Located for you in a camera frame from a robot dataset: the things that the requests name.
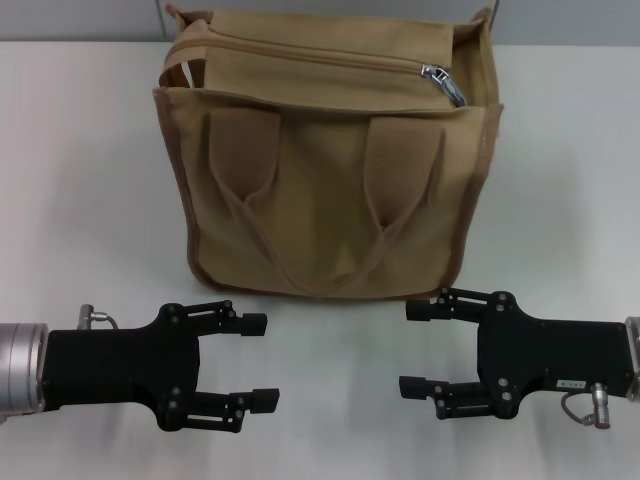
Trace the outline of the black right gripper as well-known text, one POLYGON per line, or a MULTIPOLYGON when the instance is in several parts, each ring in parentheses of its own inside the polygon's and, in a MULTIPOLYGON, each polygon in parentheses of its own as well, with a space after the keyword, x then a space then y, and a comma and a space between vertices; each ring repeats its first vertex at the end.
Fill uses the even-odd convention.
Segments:
POLYGON ((459 320, 478 325, 480 382, 449 383, 400 376, 401 397, 432 399, 439 420, 513 418, 538 391, 588 393, 600 384, 627 397, 636 379, 629 332, 620 322, 539 319, 507 292, 441 288, 428 300, 405 302, 406 319, 459 320))

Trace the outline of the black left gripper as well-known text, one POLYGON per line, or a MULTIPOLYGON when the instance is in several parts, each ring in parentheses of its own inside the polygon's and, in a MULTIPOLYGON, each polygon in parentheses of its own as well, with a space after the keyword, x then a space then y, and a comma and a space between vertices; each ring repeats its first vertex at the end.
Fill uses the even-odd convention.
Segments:
POLYGON ((239 433, 247 414, 275 412, 279 389, 195 393, 197 336, 264 336, 267 323, 266 314, 239 314, 231 300, 223 300, 166 304, 150 324, 139 328, 53 330, 42 373, 44 410, 138 403, 153 412, 164 431, 239 433))

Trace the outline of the khaki canvas food bag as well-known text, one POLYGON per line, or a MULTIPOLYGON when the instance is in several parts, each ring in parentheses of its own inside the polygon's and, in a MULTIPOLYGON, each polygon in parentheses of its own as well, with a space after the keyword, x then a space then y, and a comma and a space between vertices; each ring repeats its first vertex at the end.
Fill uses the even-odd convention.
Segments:
POLYGON ((353 300, 453 284, 503 110, 492 8, 460 24, 169 13, 154 100, 201 283, 353 300))

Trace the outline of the silver metal zipper pull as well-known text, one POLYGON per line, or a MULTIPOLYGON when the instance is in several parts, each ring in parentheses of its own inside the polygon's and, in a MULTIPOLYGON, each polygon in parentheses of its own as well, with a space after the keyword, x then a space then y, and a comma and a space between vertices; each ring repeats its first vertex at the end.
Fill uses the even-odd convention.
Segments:
POLYGON ((463 91, 452 79, 449 72, 443 67, 437 65, 423 65, 421 67, 420 76, 422 78, 429 79, 436 84, 456 108, 467 105, 467 100, 463 91))

